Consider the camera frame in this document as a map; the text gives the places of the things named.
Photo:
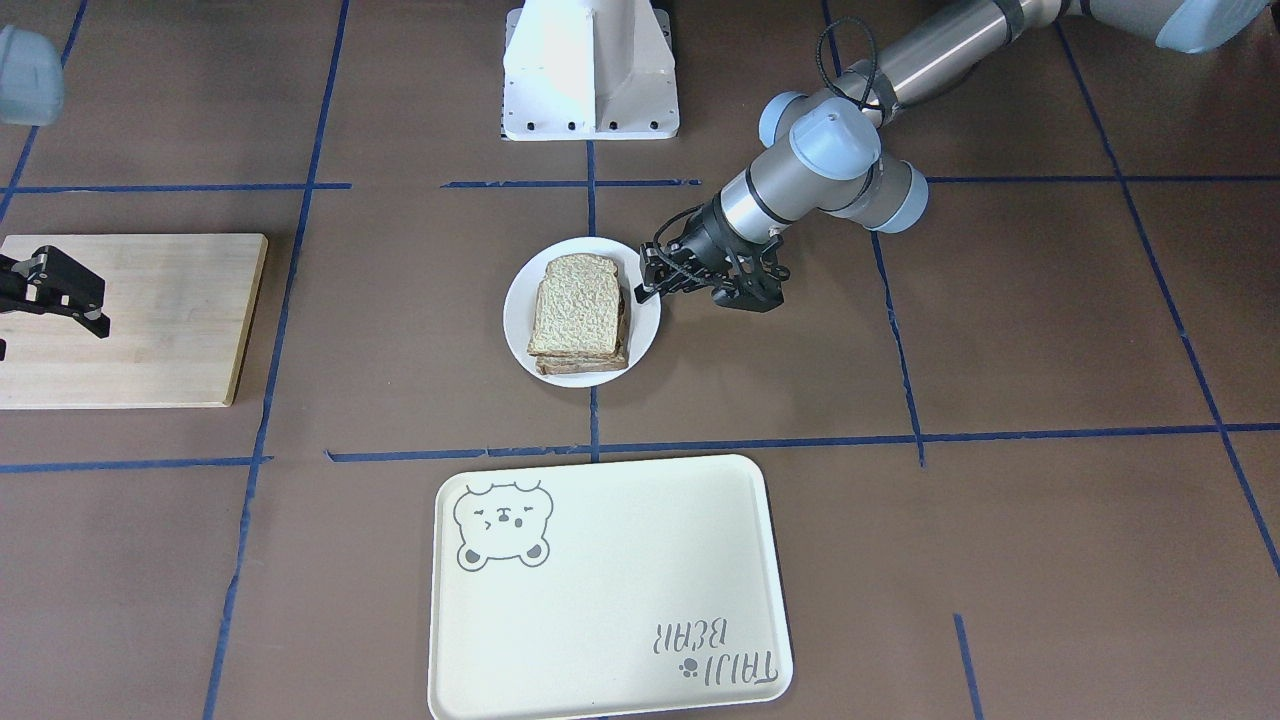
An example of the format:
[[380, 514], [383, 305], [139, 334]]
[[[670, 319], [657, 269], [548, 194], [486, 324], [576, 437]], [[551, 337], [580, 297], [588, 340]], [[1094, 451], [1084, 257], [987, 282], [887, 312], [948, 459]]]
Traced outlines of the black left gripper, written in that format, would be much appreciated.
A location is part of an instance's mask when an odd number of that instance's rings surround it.
[[781, 233], [764, 243], [739, 236], [718, 199], [689, 208], [640, 246], [643, 278], [634, 288], [636, 302], [709, 290], [721, 307], [768, 313], [785, 301], [788, 268], [778, 261], [783, 243]]

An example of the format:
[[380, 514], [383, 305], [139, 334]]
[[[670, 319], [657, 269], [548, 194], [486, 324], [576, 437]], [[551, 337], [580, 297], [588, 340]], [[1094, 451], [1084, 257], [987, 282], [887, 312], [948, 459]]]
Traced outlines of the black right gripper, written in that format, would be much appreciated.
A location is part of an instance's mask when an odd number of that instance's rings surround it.
[[106, 282], [51, 245], [29, 258], [1, 256], [1, 313], [69, 316], [100, 340], [110, 336], [102, 311]]

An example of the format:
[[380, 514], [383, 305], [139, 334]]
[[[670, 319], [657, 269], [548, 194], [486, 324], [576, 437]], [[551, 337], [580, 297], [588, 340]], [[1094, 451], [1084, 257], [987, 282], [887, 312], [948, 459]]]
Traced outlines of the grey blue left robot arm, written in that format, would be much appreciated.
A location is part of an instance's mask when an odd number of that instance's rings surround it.
[[640, 247], [637, 304], [709, 290], [722, 307], [767, 313], [790, 277], [783, 233], [810, 211], [899, 233], [925, 210], [929, 188], [887, 154], [881, 128], [957, 83], [991, 54], [1068, 15], [1083, 15], [1184, 54], [1220, 47], [1265, 10], [1262, 1], [954, 1], [814, 94], [774, 96], [758, 122], [763, 152], [710, 201], [682, 213], [671, 241]]

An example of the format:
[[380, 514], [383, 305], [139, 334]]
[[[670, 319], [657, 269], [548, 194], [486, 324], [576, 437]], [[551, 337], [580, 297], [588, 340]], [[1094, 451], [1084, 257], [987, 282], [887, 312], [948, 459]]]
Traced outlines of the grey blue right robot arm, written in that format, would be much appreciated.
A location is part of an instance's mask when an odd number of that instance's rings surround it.
[[[45, 36], [15, 26], [1, 32], [1, 119], [32, 128], [54, 123], [65, 99], [61, 56]], [[1, 313], [70, 318], [100, 340], [105, 279], [63, 250], [38, 246], [28, 258], [1, 256]]]

